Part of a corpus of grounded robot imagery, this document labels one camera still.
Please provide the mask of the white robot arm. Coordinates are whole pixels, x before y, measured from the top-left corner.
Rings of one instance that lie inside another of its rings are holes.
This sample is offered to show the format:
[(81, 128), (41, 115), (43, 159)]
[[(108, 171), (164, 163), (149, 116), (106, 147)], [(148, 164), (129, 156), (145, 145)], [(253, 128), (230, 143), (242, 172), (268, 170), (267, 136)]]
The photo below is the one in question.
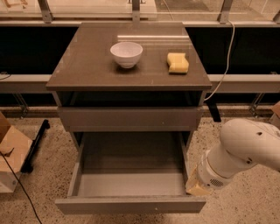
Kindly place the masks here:
[(266, 122), (230, 120), (221, 127), (219, 143), (202, 154), (185, 190), (194, 196), (211, 194), (256, 165), (280, 171), (280, 129)]

